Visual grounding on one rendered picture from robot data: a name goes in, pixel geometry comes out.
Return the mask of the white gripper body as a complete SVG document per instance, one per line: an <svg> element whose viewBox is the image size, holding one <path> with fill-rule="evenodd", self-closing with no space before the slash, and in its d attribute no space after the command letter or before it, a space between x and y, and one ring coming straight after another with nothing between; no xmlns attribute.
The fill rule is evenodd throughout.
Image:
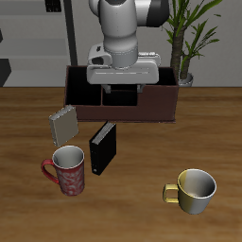
<svg viewBox="0 0 242 242"><path fill-rule="evenodd" d="M159 80L161 57L155 52L139 52L129 68L112 68L110 54L89 60L87 80L90 84L153 84Z"/></svg>

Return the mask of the dark brown desk caddy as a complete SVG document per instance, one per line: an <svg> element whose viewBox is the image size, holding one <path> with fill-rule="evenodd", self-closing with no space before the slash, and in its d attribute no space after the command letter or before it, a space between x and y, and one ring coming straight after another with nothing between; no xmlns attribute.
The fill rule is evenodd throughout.
<svg viewBox="0 0 242 242"><path fill-rule="evenodd" d="M171 67L159 68L159 81L146 85L142 92L136 85L112 85L107 94L101 85L86 79L86 66L66 69L64 105L76 108L83 122L175 123L179 85Z"/></svg>

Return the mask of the grey book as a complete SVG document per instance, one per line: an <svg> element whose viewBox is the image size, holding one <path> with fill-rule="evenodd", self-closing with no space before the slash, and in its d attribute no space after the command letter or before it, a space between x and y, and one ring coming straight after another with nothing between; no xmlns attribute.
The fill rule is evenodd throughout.
<svg viewBox="0 0 242 242"><path fill-rule="evenodd" d="M78 134L77 112L74 106L68 105L48 117L53 143L56 147Z"/></svg>

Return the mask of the black book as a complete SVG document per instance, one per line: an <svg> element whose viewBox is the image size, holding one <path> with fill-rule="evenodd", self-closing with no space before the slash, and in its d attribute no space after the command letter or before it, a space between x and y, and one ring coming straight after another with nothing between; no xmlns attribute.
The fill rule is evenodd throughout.
<svg viewBox="0 0 242 242"><path fill-rule="evenodd" d="M116 125L107 121L89 141L92 172L100 175L116 155Z"/></svg>

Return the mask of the green pot plant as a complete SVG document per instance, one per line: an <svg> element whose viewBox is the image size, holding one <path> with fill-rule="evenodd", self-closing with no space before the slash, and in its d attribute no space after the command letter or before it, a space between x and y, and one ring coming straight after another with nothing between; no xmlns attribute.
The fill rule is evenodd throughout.
<svg viewBox="0 0 242 242"><path fill-rule="evenodd" d="M203 32L207 20L198 23L198 19L209 9L220 4L222 0L201 0L194 9L191 0L171 0L172 13L168 17L169 29L166 29L168 42L172 46L170 66L174 69L180 87L191 87L194 81L189 72L191 59L200 59L200 50L206 45L217 43L216 26Z"/></svg>

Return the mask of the red patterned mug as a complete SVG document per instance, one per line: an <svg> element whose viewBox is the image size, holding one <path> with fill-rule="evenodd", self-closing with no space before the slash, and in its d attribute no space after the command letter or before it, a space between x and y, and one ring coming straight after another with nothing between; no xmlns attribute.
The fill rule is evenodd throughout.
<svg viewBox="0 0 242 242"><path fill-rule="evenodd" d="M51 159L42 162L41 169L65 196L77 196L84 189L84 152L79 147L58 148Z"/></svg>

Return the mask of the yellow and white mug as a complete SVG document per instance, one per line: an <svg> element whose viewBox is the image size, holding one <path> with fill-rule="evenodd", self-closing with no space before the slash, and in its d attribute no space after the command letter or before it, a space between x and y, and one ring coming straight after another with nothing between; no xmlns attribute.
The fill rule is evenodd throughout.
<svg viewBox="0 0 242 242"><path fill-rule="evenodd" d="M186 169L180 173L176 184L166 184L163 200L178 203L190 215L204 211L216 192L216 181L207 172L200 169Z"/></svg>

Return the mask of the dark vertical post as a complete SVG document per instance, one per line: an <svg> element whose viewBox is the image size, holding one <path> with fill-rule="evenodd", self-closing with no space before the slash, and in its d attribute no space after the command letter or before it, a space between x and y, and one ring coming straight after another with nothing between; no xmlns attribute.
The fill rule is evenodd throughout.
<svg viewBox="0 0 242 242"><path fill-rule="evenodd" d="M65 12L65 23L67 30L67 39L70 53L70 62L72 65L78 64L78 55L76 47L76 37L74 29L74 19L72 11L72 0L63 0L64 12Z"/></svg>

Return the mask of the grey wall shelf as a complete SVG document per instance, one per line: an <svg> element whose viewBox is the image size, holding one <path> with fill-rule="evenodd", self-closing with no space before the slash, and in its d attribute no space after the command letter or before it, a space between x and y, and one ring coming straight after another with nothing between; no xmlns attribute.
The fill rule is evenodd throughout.
<svg viewBox="0 0 242 242"><path fill-rule="evenodd" d="M62 87L70 0L0 0L0 87Z"/></svg>

